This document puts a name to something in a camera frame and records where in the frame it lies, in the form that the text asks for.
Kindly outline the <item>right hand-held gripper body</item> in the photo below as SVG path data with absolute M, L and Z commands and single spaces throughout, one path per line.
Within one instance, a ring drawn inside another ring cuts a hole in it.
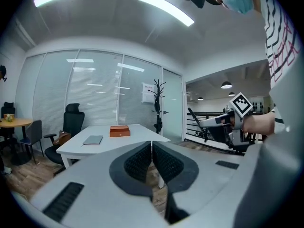
M 225 143 L 236 152 L 246 152 L 250 141 L 245 138 L 243 124 L 245 116 L 253 108 L 250 101 L 242 94 L 237 94 L 230 100 L 224 110 L 222 120 L 225 134 Z

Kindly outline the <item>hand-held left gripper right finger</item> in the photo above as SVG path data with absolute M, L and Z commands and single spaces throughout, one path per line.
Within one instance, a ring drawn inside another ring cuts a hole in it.
M 165 219 L 177 223 L 207 205 L 230 181 L 243 156 L 152 143 L 152 161 L 167 186 Z

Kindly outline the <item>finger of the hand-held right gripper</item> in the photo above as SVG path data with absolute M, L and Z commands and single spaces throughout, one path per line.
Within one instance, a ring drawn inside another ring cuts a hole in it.
M 218 126 L 207 128 L 208 132 L 212 135 L 214 141 L 220 143 L 230 142 L 229 134 L 232 132 L 230 126 Z
M 226 124 L 231 124 L 231 116 L 228 114 L 223 114 L 217 117 L 200 121 L 199 126 L 201 128 L 213 128 L 224 126 Z

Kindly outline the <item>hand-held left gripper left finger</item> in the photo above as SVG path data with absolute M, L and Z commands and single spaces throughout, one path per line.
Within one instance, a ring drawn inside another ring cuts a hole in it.
M 146 184 L 151 143 L 84 158 L 54 177 L 31 204 L 56 223 L 164 223 Z

